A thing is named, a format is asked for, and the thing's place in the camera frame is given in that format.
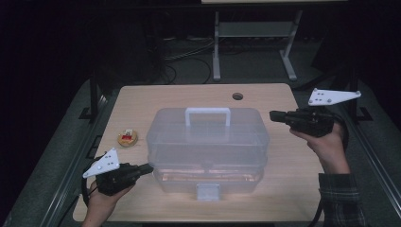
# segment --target wooden table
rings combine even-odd
[[[241,93],[242,100],[233,94]],[[121,163],[148,162],[146,136],[162,108],[229,107],[256,108],[270,134],[265,176],[250,194],[222,195],[220,201],[197,201],[196,194],[165,193],[151,174],[117,204],[110,221],[134,222],[224,222],[310,221],[319,203],[318,173],[322,167],[306,142],[288,132],[288,126],[270,121],[270,111],[294,111],[297,104],[286,84],[210,84],[129,86],[121,89],[96,156],[116,148]],[[138,132],[132,148],[122,148],[117,135]],[[79,201],[74,219],[86,214]]]

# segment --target hand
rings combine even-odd
[[[82,227],[99,227],[112,214],[118,200],[127,194],[133,186],[128,187],[115,195],[107,196],[97,190],[96,181],[91,183],[88,211]]]
[[[307,145],[318,155],[325,173],[348,174],[351,172],[342,146],[343,133],[338,123],[334,124],[331,133],[320,138],[294,130],[289,131],[307,141]]]

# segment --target dark background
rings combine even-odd
[[[80,2],[0,3],[0,223],[85,80],[96,75],[105,94],[125,84],[151,84],[163,70],[159,38],[213,34],[212,10],[126,10],[127,2],[152,6],[161,1],[113,1],[112,6],[104,6],[104,1]],[[183,1],[162,2],[176,6]],[[325,72],[341,62],[352,65],[401,129],[398,1],[360,2],[351,1],[357,5],[330,13],[306,10],[297,39],[319,40],[330,34],[314,66]],[[110,7],[118,9],[104,10]],[[240,10],[225,15],[233,19]],[[260,15],[256,10],[253,17],[241,19],[263,19]],[[277,19],[284,15],[283,11],[270,14]]]

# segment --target shirt sleeve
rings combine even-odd
[[[325,226],[368,226],[352,174],[319,174]]]

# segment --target clear plastic storage box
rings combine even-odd
[[[263,178],[269,135],[256,109],[165,108],[147,135],[148,161],[165,192],[249,193]]]

